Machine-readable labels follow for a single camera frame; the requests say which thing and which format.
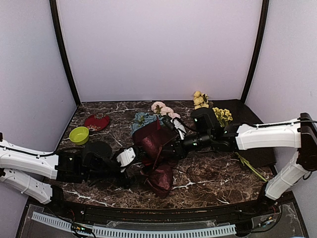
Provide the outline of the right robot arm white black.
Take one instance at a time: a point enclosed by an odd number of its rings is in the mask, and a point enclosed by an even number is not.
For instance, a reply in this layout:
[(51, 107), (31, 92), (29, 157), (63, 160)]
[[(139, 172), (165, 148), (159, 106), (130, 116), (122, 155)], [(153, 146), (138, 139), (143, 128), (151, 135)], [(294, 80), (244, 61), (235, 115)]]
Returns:
[(265, 124), (229, 124), (221, 127), (216, 116), (209, 112), (192, 114), (195, 129), (187, 135), (185, 124), (179, 119), (164, 116), (162, 121), (179, 137), (170, 142), (171, 150), (180, 158), (191, 151), (211, 148), (218, 152), (238, 152), (258, 148), (292, 148), (293, 156), (281, 171), (263, 186), (253, 211), (263, 215), (272, 201), (281, 197), (304, 176), (317, 170), (317, 122), (308, 113), (283, 122)]

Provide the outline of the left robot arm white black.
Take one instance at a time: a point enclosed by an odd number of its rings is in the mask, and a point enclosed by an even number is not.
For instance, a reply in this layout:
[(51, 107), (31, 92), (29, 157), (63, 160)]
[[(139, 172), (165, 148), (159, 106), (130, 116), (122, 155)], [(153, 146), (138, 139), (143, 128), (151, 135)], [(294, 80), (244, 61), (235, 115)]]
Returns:
[(125, 170), (133, 164), (137, 155), (138, 148), (135, 146), (113, 153), (103, 141), (90, 142), (79, 148), (43, 152), (1, 139), (0, 180), (42, 204), (50, 203), (51, 209), (59, 216), (66, 216), (70, 206), (63, 200), (63, 190), (38, 181), (30, 174), (66, 183), (115, 178), (119, 186), (129, 186), (131, 179)]

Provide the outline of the red wrapping paper sheet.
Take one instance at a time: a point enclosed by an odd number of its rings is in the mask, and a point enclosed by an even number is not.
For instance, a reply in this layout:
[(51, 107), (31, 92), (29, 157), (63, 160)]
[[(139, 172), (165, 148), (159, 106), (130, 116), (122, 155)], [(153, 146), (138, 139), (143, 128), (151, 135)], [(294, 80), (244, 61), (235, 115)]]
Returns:
[(145, 152), (141, 174), (145, 183), (159, 198), (166, 198), (173, 185), (172, 166), (177, 163), (176, 155), (169, 148), (177, 138), (175, 131), (161, 125), (156, 119), (132, 134), (134, 144)]

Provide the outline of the pink fake rose bunch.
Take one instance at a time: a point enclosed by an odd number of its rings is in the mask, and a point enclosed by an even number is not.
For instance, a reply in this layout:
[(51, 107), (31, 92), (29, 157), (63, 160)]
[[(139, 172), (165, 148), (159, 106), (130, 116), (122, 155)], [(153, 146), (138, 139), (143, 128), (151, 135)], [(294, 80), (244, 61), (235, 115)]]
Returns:
[(165, 103), (163, 102), (160, 102), (160, 101), (156, 101), (152, 104), (151, 106), (151, 110), (157, 114), (157, 115), (160, 115), (160, 116), (169, 116), (171, 117), (172, 119), (174, 118), (181, 118), (181, 116), (174, 112), (174, 110), (170, 107), (168, 107)]

